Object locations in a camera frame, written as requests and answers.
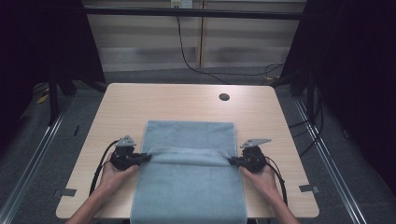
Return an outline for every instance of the wooden table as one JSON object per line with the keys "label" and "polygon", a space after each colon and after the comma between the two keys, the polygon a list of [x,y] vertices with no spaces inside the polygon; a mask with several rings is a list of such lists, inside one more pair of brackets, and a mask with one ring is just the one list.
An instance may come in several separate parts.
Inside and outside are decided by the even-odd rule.
{"label": "wooden table", "polygon": [[[230,99],[220,100],[222,93],[227,93]],[[58,217],[71,217],[88,198],[93,173],[111,142],[129,134],[137,143],[135,151],[140,150],[150,119],[233,122],[238,146],[249,138],[271,138],[271,142],[260,147],[264,155],[276,162],[286,181],[290,210],[296,217],[318,215],[313,193],[300,192],[299,186],[309,183],[271,87],[117,83],[107,88],[66,186],[76,189],[76,195],[62,197],[56,211]],[[136,175],[127,179],[97,217],[129,218],[135,181]],[[247,216],[273,217],[250,181],[244,178],[243,184]]]}

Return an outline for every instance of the blue towel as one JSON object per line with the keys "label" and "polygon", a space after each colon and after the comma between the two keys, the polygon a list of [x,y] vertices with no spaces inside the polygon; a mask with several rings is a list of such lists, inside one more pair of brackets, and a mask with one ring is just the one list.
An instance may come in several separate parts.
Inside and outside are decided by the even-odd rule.
{"label": "blue towel", "polygon": [[232,123],[151,120],[142,152],[132,224],[247,222]]}

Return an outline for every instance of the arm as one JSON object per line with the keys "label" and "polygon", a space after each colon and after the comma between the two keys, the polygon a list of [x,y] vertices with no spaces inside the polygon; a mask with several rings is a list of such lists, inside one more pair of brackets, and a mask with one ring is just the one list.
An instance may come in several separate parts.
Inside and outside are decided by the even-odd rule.
{"label": "arm", "polygon": [[269,166],[265,166],[264,170],[260,174],[253,174],[242,166],[240,166],[239,169],[241,170],[242,174],[244,174],[253,182],[256,189],[271,205],[279,223],[300,223],[297,218],[295,218],[294,214],[285,205],[282,197],[277,191],[275,173]]}
{"label": "arm", "polygon": [[117,170],[110,162],[108,156],[103,166],[102,178],[99,186],[93,191],[91,196],[82,204],[76,213],[66,221],[67,224],[90,223],[103,204],[120,187],[124,179],[132,175],[138,166],[131,166],[126,171]]}

